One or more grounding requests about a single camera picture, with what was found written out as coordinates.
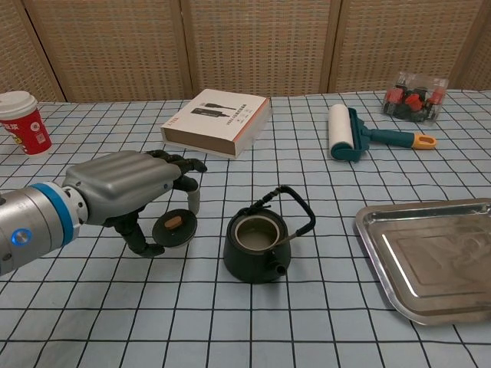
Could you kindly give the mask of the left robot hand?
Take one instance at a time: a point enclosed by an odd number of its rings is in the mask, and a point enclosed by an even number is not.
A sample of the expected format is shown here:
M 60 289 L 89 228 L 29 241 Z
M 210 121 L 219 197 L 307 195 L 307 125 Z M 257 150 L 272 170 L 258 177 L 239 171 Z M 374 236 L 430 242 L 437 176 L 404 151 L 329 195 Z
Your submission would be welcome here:
M 87 207 L 88 225 L 113 228 L 128 248 L 144 258 L 190 243 L 197 230 L 200 191 L 189 171 L 206 172 L 199 159 L 185 159 L 161 149 L 110 153 L 67 169 L 63 185 L 77 190 Z M 145 207 L 170 190 L 185 192 L 188 207 L 161 215 L 147 243 L 139 226 Z

